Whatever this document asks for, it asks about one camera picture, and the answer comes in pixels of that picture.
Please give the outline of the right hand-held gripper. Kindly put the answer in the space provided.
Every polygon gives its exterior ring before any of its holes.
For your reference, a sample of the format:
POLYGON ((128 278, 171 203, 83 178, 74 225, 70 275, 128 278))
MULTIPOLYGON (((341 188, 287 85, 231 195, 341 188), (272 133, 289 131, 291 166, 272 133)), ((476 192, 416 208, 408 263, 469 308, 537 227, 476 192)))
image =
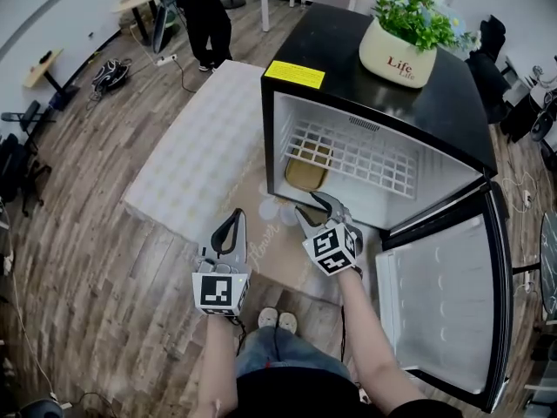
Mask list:
POLYGON ((363 249, 363 235, 353 225, 352 215, 338 199, 325 192, 312 191, 310 195, 325 208, 327 221, 315 223, 303 209, 295 207, 295 216, 305 235, 302 246, 308 257, 327 276, 355 269, 363 249))

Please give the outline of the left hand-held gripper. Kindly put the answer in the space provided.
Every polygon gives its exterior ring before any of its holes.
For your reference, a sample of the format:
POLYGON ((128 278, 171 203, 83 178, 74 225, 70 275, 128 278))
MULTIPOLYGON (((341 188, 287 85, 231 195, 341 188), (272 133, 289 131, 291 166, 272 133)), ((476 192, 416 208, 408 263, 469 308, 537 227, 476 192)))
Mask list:
POLYGON ((195 307, 205 315, 238 317, 252 275, 247 265, 247 223, 242 209, 234 209, 216 229, 211 247, 200 248, 198 268, 191 275, 195 307), (229 232, 231 244, 223 248, 229 232))

